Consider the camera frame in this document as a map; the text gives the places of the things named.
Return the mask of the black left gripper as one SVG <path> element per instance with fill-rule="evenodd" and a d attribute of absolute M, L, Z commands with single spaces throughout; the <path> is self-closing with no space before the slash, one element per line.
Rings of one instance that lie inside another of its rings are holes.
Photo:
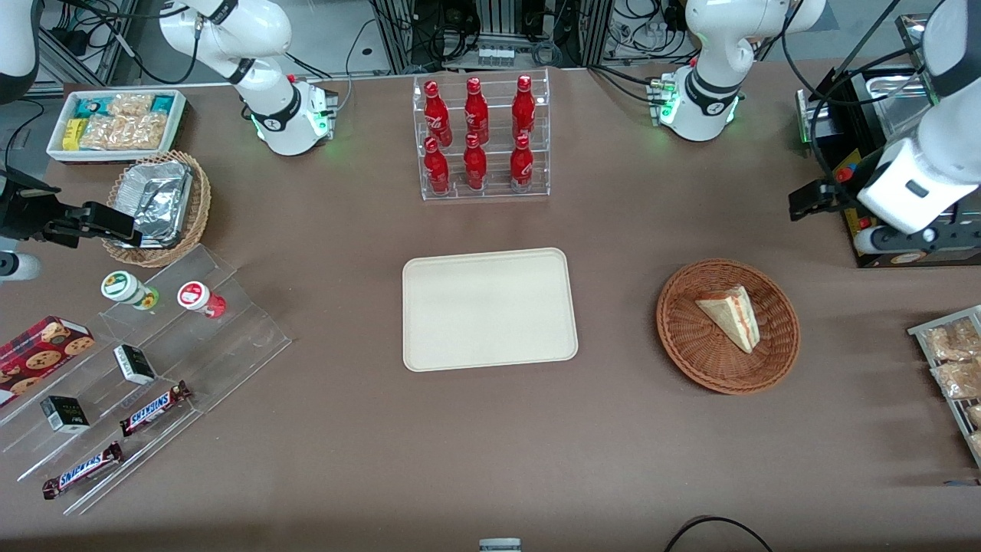
<path fill-rule="evenodd" d="M 862 185 L 854 182 L 830 184 L 827 179 L 813 179 L 789 193 L 789 220 L 799 222 L 819 213 L 865 209 L 858 200 L 861 190 Z"/>

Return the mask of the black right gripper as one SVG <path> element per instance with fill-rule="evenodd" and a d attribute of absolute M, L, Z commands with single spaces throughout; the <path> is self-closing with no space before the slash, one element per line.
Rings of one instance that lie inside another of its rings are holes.
<path fill-rule="evenodd" d="M 1 171 L 1 235 L 27 241 L 46 227 L 46 241 L 77 248 L 81 238 L 101 238 L 140 247 L 143 234 L 136 220 L 98 202 L 81 207 L 63 205 L 57 198 L 62 189 L 15 169 Z"/>

